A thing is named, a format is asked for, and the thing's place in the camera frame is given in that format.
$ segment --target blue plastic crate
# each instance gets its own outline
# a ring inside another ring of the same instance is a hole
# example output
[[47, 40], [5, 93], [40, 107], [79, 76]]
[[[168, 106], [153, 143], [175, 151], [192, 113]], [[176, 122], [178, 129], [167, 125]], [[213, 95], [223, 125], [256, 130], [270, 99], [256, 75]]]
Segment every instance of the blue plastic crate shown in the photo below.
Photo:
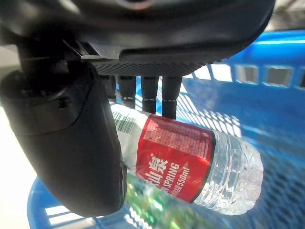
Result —
[[142, 229], [135, 220], [135, 211], [127, 204], [104, 217], [83, 218], [71, 213], [38, 178], [30, 191], [27, 213], [31, 229]]
[[[304, 78], [305, 31], [264, 33], [232, 58], [183, 78], [177, 119], [242, 137], [260, 151], [264, 165], [261, 195], [252, 210], [225, 216], [201, 209], [215, 228], [305, 227]], [[142, 108], [139, 78], [136, 107]], [[45, 209], [58, 205], [37, 180], [28, 202], [30, 226], [54, 228]], [[109, 217], [120, 221], [130, 214], [128, 206], [120, 212]], [[95, 228], [105, 227], [101, 219], [94, 219]]]

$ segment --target water bottle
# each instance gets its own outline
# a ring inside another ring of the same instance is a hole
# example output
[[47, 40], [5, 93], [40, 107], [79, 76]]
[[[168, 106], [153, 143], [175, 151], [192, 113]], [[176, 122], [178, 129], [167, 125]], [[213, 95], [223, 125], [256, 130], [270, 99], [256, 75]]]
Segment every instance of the water bottle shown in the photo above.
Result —
[[248, 142], [119, 104], [111, 109], [130, 173], [226, 215], [244, 214], [255, 205], [264, 168]]

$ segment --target clear plastic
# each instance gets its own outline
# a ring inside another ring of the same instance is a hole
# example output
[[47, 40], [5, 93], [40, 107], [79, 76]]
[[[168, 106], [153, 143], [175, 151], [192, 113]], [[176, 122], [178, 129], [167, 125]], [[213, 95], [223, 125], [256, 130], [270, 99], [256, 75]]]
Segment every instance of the clear plastic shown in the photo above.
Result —
[[[112, 105], [123, 161], [136, 175], [138, 141], [150, 115], [121, 105]], [[126, 133], [133, 120], [132, 131]], [[215, 150], [207, 181], [194, 201], [226, 215], [240, 215], [253, 208], [261, 192], [263, 164], [259, 152], [248, 142], [214, 131]]]
[[211, 171], [194, 203], [226, 215], [244, 214], [261, 192], [264, 167], [260, 154], [240, 138], [214, 133]]

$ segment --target red bottle label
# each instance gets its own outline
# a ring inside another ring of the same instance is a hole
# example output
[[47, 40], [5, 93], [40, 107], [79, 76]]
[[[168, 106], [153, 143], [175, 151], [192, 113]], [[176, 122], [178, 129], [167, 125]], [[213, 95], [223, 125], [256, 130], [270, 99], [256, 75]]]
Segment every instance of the red bottle label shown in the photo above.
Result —
[[193, 202], [209, 175], [214, 147], [212, 131], [151, 115], [139, 140], [136, 175]]

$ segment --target perforated black grille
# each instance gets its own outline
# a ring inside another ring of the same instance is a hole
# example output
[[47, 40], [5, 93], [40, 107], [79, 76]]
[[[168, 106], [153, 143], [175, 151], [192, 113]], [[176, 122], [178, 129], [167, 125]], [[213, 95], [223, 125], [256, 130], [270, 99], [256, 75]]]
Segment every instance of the perforated black grille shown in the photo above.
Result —
[[100, 75], [147, 75], [173, 76], [188, 75], [204, 65], [198, 63], [96, 63]]

